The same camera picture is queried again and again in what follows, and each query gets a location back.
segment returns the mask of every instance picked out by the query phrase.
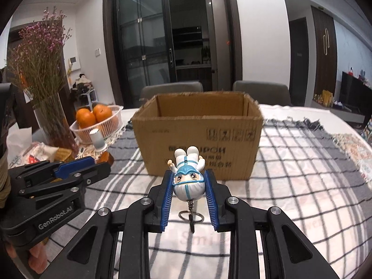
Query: checkered tablecloth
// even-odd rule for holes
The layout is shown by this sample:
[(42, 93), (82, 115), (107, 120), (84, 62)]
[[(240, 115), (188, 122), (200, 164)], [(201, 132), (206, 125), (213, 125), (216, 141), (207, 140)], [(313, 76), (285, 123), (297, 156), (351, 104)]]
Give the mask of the checkered tablecloth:
[[(147, 174), (133, 131), (124, 131), (109, 151), (115, 157), (111, 175), (87, 188), (86, 210), (51, 236), (47, 243), (50, 261), (97, 210), (127, 208), (161, 183), (162, 177)], [(332, 136), (314, 125), (308, 129), (303, 122), (267, 121), (251, 178), (222, 183), (251, 206), (281, 207), (340, 278), (351, 278), (369, 253), (372, 193)], [(195, 206), (205, 221), (196, 225), (194, 234), (178, 217), (187, 203), (176, 198), (166, 231), (149, 234), (152, 279), (227, 278), (230, 234), (213, 230), (205, 197)], [(257, 240), (264, 278), (260, 234)]]

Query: blue gripper part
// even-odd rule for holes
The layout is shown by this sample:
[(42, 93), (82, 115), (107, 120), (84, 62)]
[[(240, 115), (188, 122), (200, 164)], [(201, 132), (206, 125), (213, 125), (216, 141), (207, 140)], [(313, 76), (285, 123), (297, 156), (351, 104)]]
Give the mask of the blue gripper part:
[(211, 181), (209, 180), (208, 170), (204, 171), (204, 182), (205, 182), (205, 196), (207, 198), (209, 216), (211, 218), (211, 223), (214, 227), (214, 230), (217, 231), (219, 227), (218, 208), (216, 204), (216, 199), (213, 194)]
[(66, 179), (71, 173), (93, 166), (94, 163), (94, 158), (90, 156), (76, 159), (69, 163), (61, 164), (58, 170), (54, 171), (54, 176), (55, 178)]
[(173, 178), (174, 178), (174, 173), (172, 172), (169, 177), (167, 189), (164, 194), (163, 204), (161, 205), (160, 229), (163, 232), (165, 231), (165, 227), (168, 225), (170, 205), (172, 203), (172, 196), (173, 196)]

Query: fruit basket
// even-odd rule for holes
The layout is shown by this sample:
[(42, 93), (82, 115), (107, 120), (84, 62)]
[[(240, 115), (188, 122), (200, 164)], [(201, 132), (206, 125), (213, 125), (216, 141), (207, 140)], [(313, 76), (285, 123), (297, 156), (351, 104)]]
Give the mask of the fruit basket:
[(110, 116), (108, 119), (105, 119), (100, 123), (97, 123), (84, 129), (79, 129), (79, 124), (77, 121), (75, 121), (71, 125), (70, 129), (75, 134), (80, 144), (89, 145), (92, 143), (92, 140), (90, 139), (89, 136), (89, 132), (91, 132), (95, 128), (98, 128), (101, 131), (104, 139), (108, 138), (109, 136), (111, 136), (120, 129), (120, 127), (122, 126), (121, 110), (123, 109), (123, 106), (111, 105), (108, 107), (112, 111), (112, 116)]

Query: orange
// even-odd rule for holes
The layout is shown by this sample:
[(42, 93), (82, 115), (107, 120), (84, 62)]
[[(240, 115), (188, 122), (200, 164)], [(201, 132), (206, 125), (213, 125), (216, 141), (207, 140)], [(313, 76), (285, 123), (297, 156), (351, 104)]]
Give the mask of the orange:
[(93, 109), (93, 114), (95, 115), (97, 122), (100, 123), (105, 119), (111, 117), (112, 111), (109, 107), (105, 105), (97, 105)]
[(86, 109), (86, 108), (81, 108), (81, 109), (79, 109), (79, 110), (76, 112), (76, 120), (77, 120), (78, 123), (80, 122), (80, 118), (81, 118), (81, 116), (82, 116), (84, 113), (90, 113), (90, 110), (89, 110), (89, 109)]
[(79, 115), (78, 123), (80, 128), (84, 129), (95, 125), (97, 120), (92, 112), (84, 112), (83, 114)]

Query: television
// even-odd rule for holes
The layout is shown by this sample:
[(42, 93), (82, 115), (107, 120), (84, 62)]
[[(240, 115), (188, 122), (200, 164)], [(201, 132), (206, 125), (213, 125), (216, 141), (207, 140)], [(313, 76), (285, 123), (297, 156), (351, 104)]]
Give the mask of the television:
[(355, 113), (371, 115), (372, 90), (346, 72), (342, 73), (339, 101)]

